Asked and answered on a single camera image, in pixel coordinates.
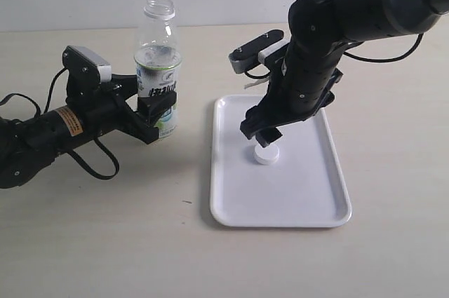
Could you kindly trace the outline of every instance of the white tray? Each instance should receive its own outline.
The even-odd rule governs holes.
[[[333,228],[349,221],[351,203],[324,110],[280,128],[280,158],[254,159],[256,141],[240,132],[262,96],[230,95],[215,103],[210,209],[225,226]]]

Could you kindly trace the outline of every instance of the warning sticker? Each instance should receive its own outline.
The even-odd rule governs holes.
[[[75,113],[69,107],[60,107],[55,111],[60,115],[60,117],[64,121],[72,137],[83,133],[83,128],[81,127],[81,123],[78,117],[76,117]]]

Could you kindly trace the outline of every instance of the black cable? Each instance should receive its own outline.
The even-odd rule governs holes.
[[[34,107],[36,108],[36,113],[34,114],[34,118],[39,117],[41,115],[41,108],[39,107],[39,105],[32,98],[30,98],[26,95],[22,95],[21,93],[11,93],[11,94],[7,95],[2,101],[0,101],[0,107],[4,106],[14,96],[25,98],[26,100],[29,100],[34,105]]]
[[[248,72],[248,70],[245,70],[245,75],[247,77],[249,77],[250,79],[266,79],[270,74],[271,74],[271,72],[269,72],[268,74],[262,75],[262,76],[254,76],[254,75],[250,74]]]
[[[45,109],[43,112],[46,114],[48,112],[48,109],[50,109],[50,102],[51,102],[51,96],[53,95],[53,90],[55,89],[55,84],[58,78],[66,71],[66,68],[62,68],[56,75],[53,77],[53,80],[51,81],[50,90],[48,91],[48,97],[47,97],[47,104],[45,105]]]
[[[399,57],[387,58],[387,59],[384,59],[384,60],[376,60],[376,59],[372,59],[372,58],[364,58],[364,57],[356,56],[356,55],[353,55],[353,54],[348,53],[348,52],[344,52],[344,54],[347,57],[350,57],[350,58],[352,58],[354,60],[358,60],[358,61],[362,61],[362,62],[369,62],[369,63],[393,63],[393,62],[398,62],[398,61],[402,61],[405,58],[407,58],[408,56],[412,55],[415,52],[415,50],[418,49],[418,47],[421,44],[423,36],[424,36],[424,34],[419,34],[418,38],[416,39],[415,44],[413,45],[413,47],[407,53],[405,53],[404,55],[399,56]]]
[[[120,163],[117,160],[117,158],[113,155],[113,153],[106,148],[106,146],[101,143],[101,141],[98,139],[98,136],[95,136],[93,138],[94,143],[97,144],[97,146],[106,153],[106,155],[111,159],[112,163],[115,167],[115,173],[113,175],[101,175],[100,173],[94,171],[87,162],[80,157],[79,154],[77,154],[73,149],[65,151],[65,153],[69,154],[87,173],[92,175],[93,177],[99,179],[99,180],[110,180],[113,177],[115,177],[117,174],[119,174],[120,171]]]

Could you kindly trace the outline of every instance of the plastic bottle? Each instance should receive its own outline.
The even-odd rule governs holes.
[[[147,0],[137,32],[134,60],[138,96],[152,97],[176,91],[182,57],[179,50],[175,7],[171,0]],[[171,135],[177,125],[177,105],[156,126],[159,138]]]

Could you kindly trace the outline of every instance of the table surface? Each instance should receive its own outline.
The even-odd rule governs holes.
[[[449,277],[449,21],[409,59],[343,59],[326,109],[351,221],[331,230],[232,230],[208,209],[213,102],[244,93],[227,54],[286,25],[181,29],[180,125],[150,146],[103,139],[121,162],[110,182],[62,156],[29,184],[0,191],[0,297],[446,297]],[[0,33],[0,95],[40,105],[68,44],[87,46],[118,74],[134,72],[134,29]],[[414,37],[355,53],[391,57]],[[246,93],[263,93],[258,86]],[[53,107],[64,104],[61,79]],[[4,118],[32,107],[13,99]],[[79,153],[98,170],[93,145]]]

